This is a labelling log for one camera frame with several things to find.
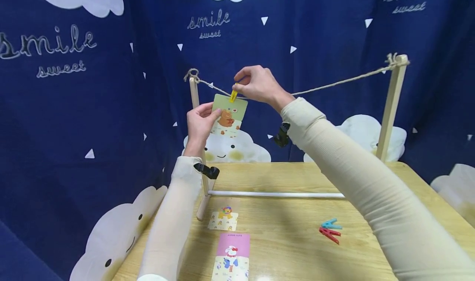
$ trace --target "rope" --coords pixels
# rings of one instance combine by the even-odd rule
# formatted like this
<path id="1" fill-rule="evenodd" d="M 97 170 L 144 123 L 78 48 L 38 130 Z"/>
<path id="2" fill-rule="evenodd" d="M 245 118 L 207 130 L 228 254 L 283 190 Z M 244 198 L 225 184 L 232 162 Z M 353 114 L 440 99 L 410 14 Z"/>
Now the rope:
<path id="1" fill-rule="evenodd" d="M 384 68 L 379 68 L 379 69 L 376 69 L 375 71 L 370 71 L 366 74 L 363 74 L 363 75 L 359 75 L 357 77 L 353 77 L 353 78 L 349 78 L 349 79 L 346 79 L 346 80 L 343 80 L 343 81 L 338 81 L 338 82 L 335 82 L 335 83 L 332 83 L 332 84 L 328 84 L 328 85 L 325 85 L 325 86 L 321 86 L 321 87 L 317 87 L 317 88 L 313 88 L 313 89 L 310 89 L 310 90 L 307 90 L 307 91 L 301 91 L 301 92 L 296 92 L 296 93 L 292 93 L 292 95 L 299 95 L 299 94 L 305 94 L 305 93 L 309 93 L 309 92 L 313 92 L 313 91 L 316 91 L 316 90 L 322 90 L 322 89 L 325 89 L 325 88 L 329 88 L 329 87 L 334 87 L 334 86 L 337 86 L 339 84 L 343 84 L 343 83 L 346 83 L 346 82 L 351 82 L 351 81 L 356 81 L 356 80 L 359 80 L 361 78 L 365 78 L 365 77 L 369 77 L 369 76 L 372 76 L 372 75 L 376 75 L 376 74 L 379 74 L 381 72 L 384 72 L 384 71 L 392 71 L 393 69 L 397 68 L 398 66 L 405 66 L 405 65 L 409 65 L 409 61 L 407 62 L 397 62 L 396 61 L 396 56 L 397 56 L 397 53 L 394 53 L 394 54 L 391 54 L 389 53 L 387 55 L 388 59 L 385 61 L 385 63 L 388 64 L 388 66 L 385 66 Z M 185 75 L 185 77 L 183 78 L 183 80 L 186 82 L 188 78 L 194 78 L 195 81 L 196 81 L 196 84 L 198 83 L 204 83 L 206 85 L 208 85 L 209 87 L 215 89 L 215 90 L 218 90 L 219 92 L 221 92 L 222 94 L 225 94 L 227 96 L 231 96 L 231 94 L 225 92 L 224 90 L 221 90 L 219 89 L 218 87 L 212 85 L 212 84 L 209 84 L 208 82 L 206 81 L 203 81 L 201 80 L 199 77 L 198 77 L 198 73 L 199 71 L 196 69 L 196 68 L 191 68 L 187 74 Z M 237 97 L 237 99 L 248 99 L 247 97 Z"/>

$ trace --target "yellow clothespin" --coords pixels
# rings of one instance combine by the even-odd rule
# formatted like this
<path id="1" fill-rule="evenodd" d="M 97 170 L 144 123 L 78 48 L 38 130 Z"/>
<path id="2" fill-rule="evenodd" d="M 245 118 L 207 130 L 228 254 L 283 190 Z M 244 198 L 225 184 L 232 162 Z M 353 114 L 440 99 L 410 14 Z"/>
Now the yellow clothespin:
<path id="1" fill-rule="evenodd" d="M 237 96 L 238 96 L 237 91 L 233 90 L 233 92 L 231 93 L 231 97 L 229 98 L 229 102 L 234 103 L 234 100 L 236 99 Z"/>

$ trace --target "card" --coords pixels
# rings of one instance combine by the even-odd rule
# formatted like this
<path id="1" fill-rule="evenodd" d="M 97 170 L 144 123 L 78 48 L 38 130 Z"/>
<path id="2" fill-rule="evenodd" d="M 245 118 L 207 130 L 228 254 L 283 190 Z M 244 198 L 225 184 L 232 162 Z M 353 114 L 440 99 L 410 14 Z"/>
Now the card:
<path id="1" fill-rule="evenodd" d="M 249 277 L 249 234 L 221 234 L 212 281 L 247 281 Z"/>
<path id="2" fill-rule="evenodd" d="M 218 197 L 213 202 L 215 209 L 209 220 L 211 230 L 236 231 L 240 200 L 236 197 Z"/>
<path id="3" fill-rule="evenodd" d="M 246 108 L 246 100 L 235 99 L 234 102 L 230 103 L 228 96 L 216 94 L 213 101 L 213 111 L 221 109 L 221 116 L 214 123 L 211 130 L 212 134 L 236 137 L 238 130 L 241 129 Z"/>

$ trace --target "beige sleeve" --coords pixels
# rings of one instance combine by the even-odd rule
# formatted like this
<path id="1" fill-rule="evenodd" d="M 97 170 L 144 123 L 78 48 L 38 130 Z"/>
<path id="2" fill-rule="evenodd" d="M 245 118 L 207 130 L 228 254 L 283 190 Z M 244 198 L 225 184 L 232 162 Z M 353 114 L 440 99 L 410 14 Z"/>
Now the beige sleeve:
<path id="1" fill-rule="evenodd" d="M 143 253 L 140 281 L 175 281 L 178 278 L 181 254 L 201 190 L 201 173 L 193 167 L 199 162 L 199 157 L 180 156 L 177 159 L 172 181 L 155 216 Z"/>
<path id="2" fill-rule="evenodd" d="M 281 112 L 288 135 L 363 215 L 399 280 L 475 280 L 475 265 L 377 157 L 303 98 Z"/>

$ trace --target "table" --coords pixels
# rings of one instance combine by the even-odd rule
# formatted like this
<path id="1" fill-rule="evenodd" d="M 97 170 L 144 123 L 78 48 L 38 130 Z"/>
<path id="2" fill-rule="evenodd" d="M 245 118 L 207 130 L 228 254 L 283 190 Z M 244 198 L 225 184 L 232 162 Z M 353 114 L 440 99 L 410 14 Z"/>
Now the table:
<path id="1" fill-rule="evenodd" d="M 218 163 L 215 190 L 338 192 L 315 163 Z M 475 229 L 405 163 L 387 163 L 460 246 L 475 258 Z M 221 232 L 193 218 L 180 281 L 210 281 Z M 344 199 L 241 197 L 236 232 L 251 234 L 250 281 L 396 280 L 376 237 Z M 321 235 L 331 218 L 343 225 L 340 246 Z M 151 224 L 113 281 L 136 281 Z"/>

